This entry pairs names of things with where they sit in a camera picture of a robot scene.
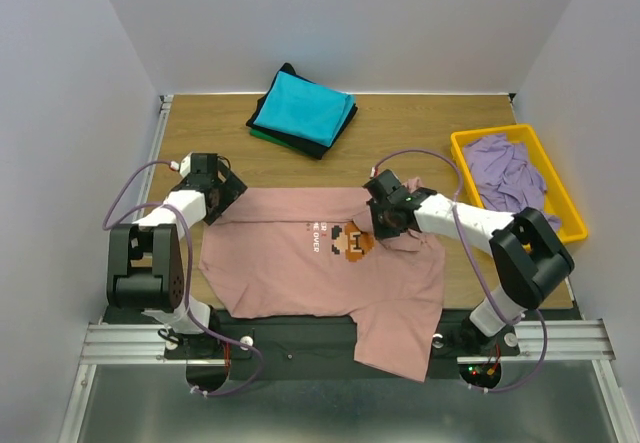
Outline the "pink t shirt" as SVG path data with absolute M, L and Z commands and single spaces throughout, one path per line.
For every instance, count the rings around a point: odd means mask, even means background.
M 379 241 L 362 188 L 250 188 L 203 232 L 199 268 L 236 318 L 349 316 L 353 358 L 425 380 L 445 249 L 410 230 Z

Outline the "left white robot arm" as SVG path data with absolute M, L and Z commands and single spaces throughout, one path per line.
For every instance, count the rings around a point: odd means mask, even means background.
M 106 295 L 118 309 L 141 312 L 162 325 L 160 336 L 174 346 L 188 342 L 210 357 L 231 341 L 223 337 L 213 308 L 191 295 L 194 243 L 191 229 L 212 225 L 247 190 L 230 160 L 217 153 L 190 153 L 181 161 L 155 160 L 133 175 L 163 165 L 180 182 L 159 202 L 142 203 L 102 229 L 109 233 Z

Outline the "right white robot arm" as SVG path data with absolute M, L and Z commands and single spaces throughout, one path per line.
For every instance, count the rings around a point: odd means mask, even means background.
M 370 195 L 374 235 L 397 237 L 410 230 L 457 239 L 468 257 L 472 248 L 489 254 L 499 286 L 481 285 L 485 299 L 452 337 L 470 354 L 484 352 L 496 335 L 527 310 L 537 310 L 574 270 L 575 263 L 541 211 L 527 207 L 499 212 L 458 203 L 428 188 L 411 190 L 385 170 L 364 184 Z

